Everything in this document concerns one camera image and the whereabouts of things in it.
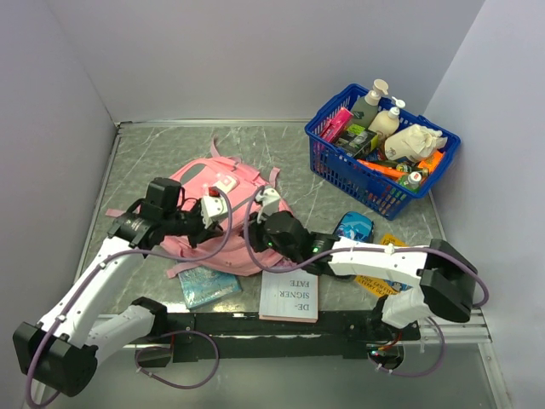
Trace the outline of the white book pink flowers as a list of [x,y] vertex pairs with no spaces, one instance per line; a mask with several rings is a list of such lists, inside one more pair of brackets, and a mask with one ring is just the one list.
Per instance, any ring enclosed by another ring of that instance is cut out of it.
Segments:
[[301,323],[318,321],[318,276],[297,269],[284,274],[263,272],[261,320]]

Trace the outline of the pink school backpack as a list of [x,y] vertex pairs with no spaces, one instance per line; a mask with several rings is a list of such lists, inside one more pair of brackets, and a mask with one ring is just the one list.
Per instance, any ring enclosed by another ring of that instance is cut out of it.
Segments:
[[[167,275],[174,278],[178,273],[207,267],[223,273],[250,276],[259,272],[259,265],[273,267],[282,261],[282,256],[272,250],[250,256],[244,242],[244,218],[259,210],[256,194],[264,187],[274,187],[279,170],[273,169],[268,177],[261,176],[255,167],[245,164],[240,158],[225,157],[215,147],[210,149],[208,158],[197,158],[184,165],[168,177],[179,182],[185,189],[185,199],[178,203],[189,210],[197,199],[201,199],[209,187],[218,187],[227,194],[228,216],[218,222],[223,234],[192,248],[185,236],[167,236],[159,244],[167,254],[178,258],[178,263]],[[289,210],[284,199],[280,200],[279,211]],[[107,215],[113,221],[124,211],[109,210]]]

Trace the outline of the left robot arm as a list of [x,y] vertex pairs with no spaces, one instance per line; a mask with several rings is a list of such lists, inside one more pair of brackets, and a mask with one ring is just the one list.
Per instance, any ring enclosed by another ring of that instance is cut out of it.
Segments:
[[105,303],[126,276],[141,266],[168,236],[185,236],[191,245],[227,239],[222,220],[232,220],[232,206],[219,187],[209,187],[190,210],[179,198],[182,185],[158,177],[125,212],[114,218],[95,259],[64,297],[35,325],[23,322],[13,335],[28,384],[34,381],[69,397],[89,384],[107,357],[137,339],[156,343],[169,329],[167,308],[149,298],[132,302],[121,314],[96,325]]

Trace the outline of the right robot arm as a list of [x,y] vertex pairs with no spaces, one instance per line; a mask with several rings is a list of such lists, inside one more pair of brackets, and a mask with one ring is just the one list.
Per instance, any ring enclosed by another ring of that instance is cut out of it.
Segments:
[[406,285],[375,306],[373,332],[390,339],[400,329],[429,316],[468,322],[478,273],[450,243],[374,245],[334,234],[310,232],[287,210],[244,218],[243,237],[249,254],[272,250],[316,276],[363,276]]

